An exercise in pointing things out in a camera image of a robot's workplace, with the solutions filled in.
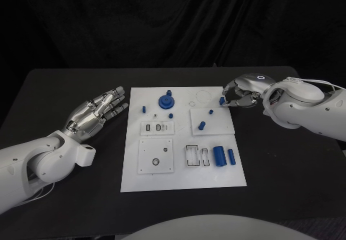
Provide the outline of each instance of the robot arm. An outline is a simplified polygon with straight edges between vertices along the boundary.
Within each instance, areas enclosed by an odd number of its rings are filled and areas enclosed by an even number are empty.
[[[87,101],[68,117],[65,128],[48,137],[0,150],[0,214],[50,183],[62,180],[75,164],[92,164],[97,150],[81,144],[102,129],[110,120],[128,107],[117,104],[124,97],[124,89],[105,92]],[[29,180],[27,167],[36,178]]]
[[[323,92],[307,82],[340,88]],[[264,114],[288,129],[300,126],[319,135],[346,141],[346,89],[322,80],[288,77],[275,82],[257,73],[244,74],[223,88],[222,94],[234,88],[241,99],[222,104],[223,107],[252,107],[262,99]]]

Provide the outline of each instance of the white robotic hand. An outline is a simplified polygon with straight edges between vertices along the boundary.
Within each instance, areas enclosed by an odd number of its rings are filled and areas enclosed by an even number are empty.
[[[330,85],[333,89],[323,92],[307,82]],[[340,86],[294,77],[275,82],[268,76],[251,73],[231,81],[223,95],[231,88],[241,99],[223,102],[223,107],[249,108],[262,99],[262,113],[280,126],[288,129],[303,126],[313,133],[346,141],[346,89]]]
[[[50,183],[62,180],[75,164],[92,164],[95,149],[81,144],[104,127],[104,123],[128,107],[117,104],[124,97],[124,89],[105,92],[87,101],[68,117],[62,131],[48,137],[0,150],[0,214],[30,198]],[[29,180],[27,167],[33,171]]]

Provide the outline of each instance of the white panel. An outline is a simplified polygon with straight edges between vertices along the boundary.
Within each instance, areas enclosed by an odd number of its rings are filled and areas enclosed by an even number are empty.
[[[173,121],[143,121],[140,123],[140,135],[173,135],[174,122]]]
[[[138,174],[173,173],[173,139],[138,141]]]
[[[192,108],[190,109],[192,135],[228,135],[235,134],[229,108]],[[200,122],[205,122],[203,130],[199,130]]]
[[[219,104],[222,89],[221,86],[131,88],[121,192],[247,186],[235,135],[193,136],[192,131],[190,109],[212,109],[215,113],[215,110],[222,108]],[[174,106],[161,109],[159,98],[167,90],[172,90]],[[151,121],[174,122],[174,135],[169,136],[173,139],[173,173],[138,174],[140,140],[167,138],[164,135],[140,135],[141,122]],[[199,152],[208,149],[211,166],[203,166],[200,163],[200,166],[187,167],[186,145],[198,145]],[[216,146],[223,146],[225,151],[234,150],[236,165],[231,165],[229,155],[225,152],[228,165],[216,166],[213,154]]]

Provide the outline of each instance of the blue battery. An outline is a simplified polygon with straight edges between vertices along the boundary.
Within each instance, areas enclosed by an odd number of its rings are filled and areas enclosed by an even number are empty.
[[[218,167],[223,167],[225,165],[228,165],[225,151],[223,151],[222,146],[216,146],[213,148],[213,156],[215,156],[215,163],[216,163]]]
[[[235,160],[235,155],[234,155],[234,150],[232,149],[228,149],[228,155],[229,155],[231,165],[235,165],[236,160]]]

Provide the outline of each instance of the black table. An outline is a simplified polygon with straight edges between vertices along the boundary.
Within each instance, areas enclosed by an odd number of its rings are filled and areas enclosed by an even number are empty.
[[[4,124],[0,148],[61,130],[79,103],[120,85],[223,86],[244,73],[277,81],[291,67],[39,69],[26,78]],[[91,138],[92,166],[76,166],[50,194],[0,215],[0,239],[133,233],[170,219],[229,214],[277,221],[346,216],[346,158],[337,142],[303,127],[280,127],[262,106],[232,108],[247,187],[121,193],[128,111]]]

